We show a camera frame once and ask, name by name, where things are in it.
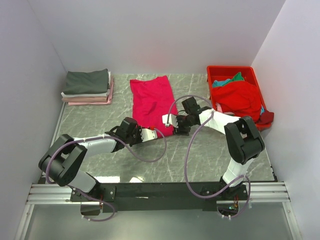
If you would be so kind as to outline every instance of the gray marble surface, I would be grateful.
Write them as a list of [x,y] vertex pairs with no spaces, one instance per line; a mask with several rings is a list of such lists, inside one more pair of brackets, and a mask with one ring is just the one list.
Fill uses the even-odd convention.
[[[125,117],[132,117],[133,94],[130,79],[152,80],[157,74],[115,74],[111,105],[66,105],[60,121],[57,136],[69,134],[72,137],[92,137],[109,131],[119,125]],[[206,74],[167,74],[175,98],[194,94],[209,98]],[[203,100],[197,100],[201,107]],[[179,102],[178,110],[183,107]],[[134,158],[127,149],[105,153],[85,159],[81,170],[100,177],[103,182],[184,182],[184,158],[190,136],[167,138],[167,151],[159,161],[145,163]],[[141,143],[132,147],[140,156],[154,159],[163,150],[163,139]],[[230,161],[225,136],[209,128],[203,128],[191,147],[187,165],[190,181],[218,181]],[[252,181],[273,181],[272,168],[266,151],[250,165],[249,178]]]

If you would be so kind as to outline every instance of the red cloth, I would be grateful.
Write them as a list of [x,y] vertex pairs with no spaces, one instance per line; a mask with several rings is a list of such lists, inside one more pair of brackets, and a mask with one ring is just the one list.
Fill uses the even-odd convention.
[[261,114],[257,124],[269,124],[274,121],[275,113],[272,111],[264,110],[264,113]]
[[238,117],[250,116],[254,122],[260,118],[261,99],[256,86],[246,81],[234,81],[211,89],[214,100],[222,111]]
[[[131,79],[130,87],[133,93],[132,118],[144,128],[156,127],[164,136],[173,135],[174,128],[162,123],[162,116],[168,114],[175,101],[168,77],[158,76],[150,81]],[[171,113],[178,113],[176,105]]]

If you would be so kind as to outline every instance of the dark green folded shirt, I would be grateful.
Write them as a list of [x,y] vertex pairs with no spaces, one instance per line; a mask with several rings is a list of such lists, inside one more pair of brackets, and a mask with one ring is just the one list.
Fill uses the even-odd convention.
[[63,93],[66,95],[103,94],[108,88],[108,69],[93,72],[68,71]]

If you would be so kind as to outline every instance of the red plastic bin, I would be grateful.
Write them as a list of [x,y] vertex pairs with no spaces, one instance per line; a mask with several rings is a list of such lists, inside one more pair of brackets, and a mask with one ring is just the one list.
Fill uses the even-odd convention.
[[[244,80],[254,86],[256,86],[259,90],[259,95],[261,99],[262,106],[264,109],[267,109],[264,98],[262,97],[258,81],[254,72],[254,69],[250,66],[208,66],[206,68],[208,73],[207,82],[209,84],[209,91],[210,91],[210,99],[212,102],[212,106],[215,110],[217,110],[215,99],[212,95],[212,84],[215,80],[224,81],[226,79],[233,78],[234,75],[241,72],[242,77]],[[255,124],[259,131],[265,130],[271,127],[271,123],[268,124]]]

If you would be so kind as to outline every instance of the gray floor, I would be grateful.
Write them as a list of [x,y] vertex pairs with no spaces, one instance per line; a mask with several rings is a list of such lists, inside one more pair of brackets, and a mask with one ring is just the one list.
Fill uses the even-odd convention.
[[[109,131],[119,125],[125,117],[132,116],[133,95],[130,79],[151,80],[157,74],[114,75],[114,91],[111,105],[67,106],[64,108],[57,136],[69,134],[72,137],[92,137]],[[175,98],[195,94],[209,98],[206,74],[168,74]],[[206,104],[199,100],[201,107]],[[183,182],[184,157],[190,136],[167,138],[165,156],[155,163],[144,163],[135,159],[128,150],[99,154],[86,159],[81,170],[100,177],[101,182]],[[144,158],[153,159],[160,155],[163,139],[133,146],[133,150]],[[218,181],[230,161],[225,136],[204,128],[196,137],[190,151],[188,176],[191,181]],[[250,165],[248,177],[252,181],[273,181],[274,176],[268,155],[263,151]]]
[[26,240],[292,240],[282,203],[253,203],[229,221],[216,212],[118,212],[107,222],[81,219],[79,205],[36,205]]

